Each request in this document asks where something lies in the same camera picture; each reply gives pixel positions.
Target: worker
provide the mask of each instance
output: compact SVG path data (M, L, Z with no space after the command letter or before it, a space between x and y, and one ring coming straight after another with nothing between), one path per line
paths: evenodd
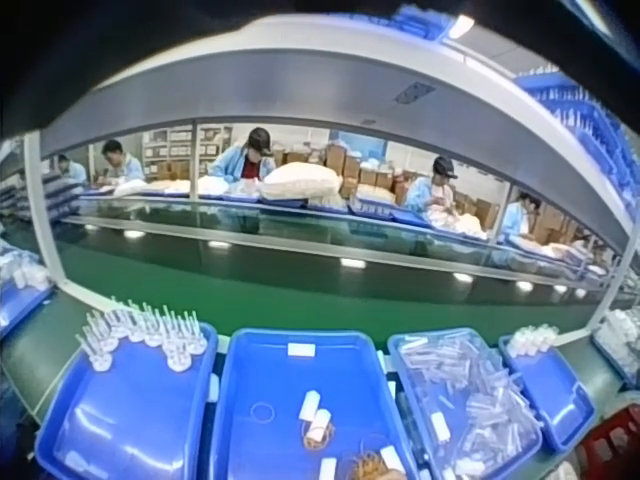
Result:
M76 183L87 183L87 171L78 162L74 162L66 155L58 155L58 170L63 177L70 178Z
M271 158L271 135L262 127L249 133L244 145L228 148L209 170L212 177L222 177L231 184L247 180L264 180L276 166Z
M140 160L125 152L117 140L107 140L102 146L102 155L109 162L106 178L98 179L99 185L144 180L144 172Z
M439 156L433 161L432 170L431 179L420 177L411 184L404 206L416 213L424 213L437 206L453 214L453 190L449 182L458 178L453 162L447 157Z
M515 202L507 206L504 213L504 220L500 227L502 235L520 236L526 240L535 240L529 233L529 215L532 215L540 208L540 200L525 192L518 195Z

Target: fluorescent light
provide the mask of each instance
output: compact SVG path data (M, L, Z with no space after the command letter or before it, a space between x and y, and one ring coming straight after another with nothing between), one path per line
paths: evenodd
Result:
M227 242L219 242L219 241L217 241L217 240L211 240L211 241L208 243L208 245L209 245L209 247L211 247L211 248L217 248L217 249L219 249L219 250L227 250L227 249L231 246L231 244L230 244L230 243L227 243Z
M473 24L476 23L475 20L471 17L467 17L466 15L459 15L456 23L453 24L453 27L449 30L449 38L460 38L462 35L467 33L473 27Z
M141 238L146 235L145 232L141 232L140 230L125 230L124 236L131 240L135 240L136 238Z
M354 260L353 258L341 258L340 263L343 267L349 268L364 268L367 266L367 262L364 260Z
M533 290L533 283L519 281L516 282L516 287L518 287L518 289L523 292L530 292L531 290Z
M471 282L473 282L473 277L471 275L467 275L466 273L454 273L453 276L460 283L471 283Z

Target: blue plastic tray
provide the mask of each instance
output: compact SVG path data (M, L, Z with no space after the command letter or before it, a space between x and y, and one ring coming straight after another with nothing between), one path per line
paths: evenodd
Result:
M88 188L82 192L83 197L107 197L113 193L115 188L110 190L100 190L99 188Z
M418 215L411 210L396 209L391 214L396 223L401 225L409 225L411 227L431 228L431 224L427 222L422 215Z
M295 200L267 200L266 198L260 198L260 203L264 203L265 205L271 205L273 207L283 207L283 208L302 208L307 203L307 200L295 199Z
M589 395L554 347L534 356L512 357L507 351L510 338L501 337L498 348L511 371L522 375L524 393L542 420L547 443L557 452L569 451L595 420Z
M53 287L40 291L33 287L19 289L13 280L0 287L0 312L6 315L9 324L0 327L0 340L18 326L31 312L40 306L51 294Z
M258 203L258 197L246 197L242 195L221 195L220 198L225 202Z
M289 343L315 345L315 356L288 355ZM322 451L302 443L305 395L320 393L335 434ZM417 467L371 340L356 332L240 330L232 339L213 428L209 479L318 478L336 457L346 478L361 450L394 445L411 479Z
M443 463L443 461L439 460L441 457L438 457L436 455L438 445L437 441L434 440L435 433L432 434L430 432L431 420L425 416L422 408L420 408L420 399L424 398L426 395L431 398L432 401L439 402L439 397L442 396L447 398L451 402L451 404L454 406L453 409L440 405L439 408L445 416L447 426L449 427L449 431L451 432L451 438L459 439L464 434L464 431L468 425L466 403L469 397L469 391L467 389L457 390L453 395L450 395L445 384L429 383L429 387L426 391L422 390L418 392L413 380L415 373L412 373L411 370L405 365L404 360L402 359L402 356L399 352L399 348L401 346L401 343L406 339L407 335L412 337L423 336L427 338L434 338L459 333L470 334L472 337L474 337L476 347L481 346L486 350L490 350L482 337L480 337L480 335L475 330L472 330L470 328L454 328L450 330L439 330L433 332L397 334L389 338L387 342L393 364L398 371L400 382L402 383L402 387L404 388L407 399L409 400L409 406L411 407L413 416L416 419L422 445L425 448L427 455L429 456L431 463L431 474L436 480L444 480L442 472L444 469L450 467L451 465L440 464ZM500 365L495 365L496 367L502 366L502 359L500 358L500 355L498 353L495 353L494 362L500 363ZM491 472L490 475L482 476L482 478L492 480L508 478L509 475L511 475L518 467L523 465L540 449L540 446L542 445L542 434L539 431L538 433L539 434L536 440L532 441L530 445L527 445L519 455L513 457L499 469Z
M630 388L631 390L640 389L640 378L632 378L627 375L627 372L625 372L624 369L620 367L620 364L616 361L616 359L611 356L609 351L602 346L602 344L593 334L591 335L591 343L593 343L593 346L596 347L596 349L602 354L604 358L607 359L613 369L618 372L618 375L620 375L620 378L624 380L624 383L628 388Z
M344 209L340 209L340 208L319 207L318 205L308 204L307 210L311 210L313 212L332 213L334 215L349 215L349 208L347 206L345 206Z
M38 463L60 480L195 478L218 344L213 328L202 330L207 350L182 373L160 348L128 340L104 373L77 355L36 439Z

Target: baseball cap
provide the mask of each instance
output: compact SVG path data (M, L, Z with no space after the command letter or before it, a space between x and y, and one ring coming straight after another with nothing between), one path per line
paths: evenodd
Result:
M453 169L453 162L450 158L439 156L433 161L433 173L447 178L458 178Z
M247 140L247 146L260 152L261 155L271 155L271 135L269 132L262 128L256 127L249 132L249 138Z

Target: light blue uniform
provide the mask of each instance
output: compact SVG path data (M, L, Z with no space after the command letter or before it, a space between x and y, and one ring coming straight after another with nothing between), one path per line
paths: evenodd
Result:
M222 177L227 183L236 183L242 178L245 155L243 147L230 147L213 163L209 169L209 176ZM273 172L276 164L271 158L263 158L260 162L260 180Z
M74 161L69 161L69 171L64 176L80 184L87 183L87 171L82 165Z
M409 187L404 206L416 213L424 213L426 203L431 200L431 180L417 178Z
M122 167L109 167L109 170L107 170L107 178L120 177L124 177L127 182L131 180L144 180L144 172L142 171L140 160L127 153Z
M521 233L529 233L529 224L527 212L519 202L510 203L507 205L507 210L504 212L504 220L500 227L500 233L502 235L520 235Z

